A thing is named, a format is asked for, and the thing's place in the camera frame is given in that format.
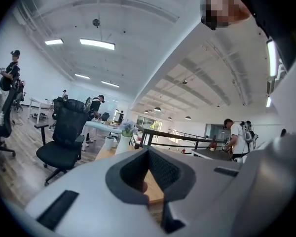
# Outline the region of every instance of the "vase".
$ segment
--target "vase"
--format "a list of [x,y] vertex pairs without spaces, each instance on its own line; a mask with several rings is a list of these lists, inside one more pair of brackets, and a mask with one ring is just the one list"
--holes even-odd
[[123,135],[120,135],[119,144],[117,145],[117,149],[115,152],[116,155],[128,151],[130,138],[131,137],[125,137]]

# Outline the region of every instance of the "floor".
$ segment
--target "floor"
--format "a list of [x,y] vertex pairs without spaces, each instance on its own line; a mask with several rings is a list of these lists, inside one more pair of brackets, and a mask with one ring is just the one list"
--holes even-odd
[[[21,208],[24,208],[27,203],[42,189],[44,189],[45,178],[54,171],[55,168],[43,167],[43,162],[37,158],[36,151],[42,146],[40,129],[36,129],[34,124],[36,119],[27,118],[29,108],[23,107],[23,111],[16,113],[11,112],[11,120],[14,120],[16,125],[12,127],[12,134],[5,139],[7,147],[15,150],[16,157],[13,158],[9,152],[0,152],[4,160],[5,172],[0,168],[0,193],[2,197],[9,200]],[[32,108],[31,113],[37,112],[38,109]],[[49,118],[42,120],[48,124],[53,124],[52,111],[42,110]],[[52,140],[53,130],[45,128],[46,142]],[[93,161],[104,144],[104,137],[107,133],[98,132],[94,138],[92,133],[90,138],[96,139],[95,143],[90,143],[89,147],[81,154],[81,160],[76,163],[76,166],[86,162]],[[53,178],[50,182],[56,180],[63,174]]]

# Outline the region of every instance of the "fluorescent light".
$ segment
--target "fluorescent light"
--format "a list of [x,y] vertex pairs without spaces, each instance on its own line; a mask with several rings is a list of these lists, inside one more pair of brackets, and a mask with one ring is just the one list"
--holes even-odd
[[75,74],[76,77],[82,77],[82,78],[86,78],[86,79],[90,79],[90,77],[86,77],[86,76],[82,76],[82,75],[78,75],[78,74]]
[[102,47],[110,50],[115,50],[115,44],[98,41],[98,40],[90,40],[90,39],[80,39],[80,43],[84,45],[92,45],[97,47]]
[[106,81],[101,81],[101,82],[104,83],[104,84],[107,84],[107,85],[110,85],[110,86],[114,86],[114,87],[119,88],[119,86],[116,85],[116,84],[113,84],[113,83],[110,83],[110,82],[106,82]]
[[46,45],[55,45],[55,44],[63,44],[63,40],[62,39],[54,39],[54,40],[49,40],[49,41],[45,41]]
[[272,103],[272,99],[270,97],[267,98],[267,103],[266,103],[266,107],[270,107]]
[[267,49],[268,49],[268,55],[270,60],[270,76],[274,77],[276,76],[276,49],[275,49],[275,43],[272,40],[269,40],[266,42]]

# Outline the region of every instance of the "flower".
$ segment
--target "flower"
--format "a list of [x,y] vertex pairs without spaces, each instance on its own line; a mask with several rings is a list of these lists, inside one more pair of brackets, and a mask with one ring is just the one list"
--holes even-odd
[[137,135],[138,129],[134,122],[131,120],[123,121],[120,125],[122,130],[122,135],[125,137],[132,137],[132,134],[135,133]]

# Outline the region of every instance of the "black table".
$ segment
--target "black table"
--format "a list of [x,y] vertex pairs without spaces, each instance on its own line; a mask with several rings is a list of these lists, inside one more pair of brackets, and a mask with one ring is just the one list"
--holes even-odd
[[200,156],[205,159],[230,160],[229,153],[221,150],[210,151],[209,149],[193,149],[192,155]]

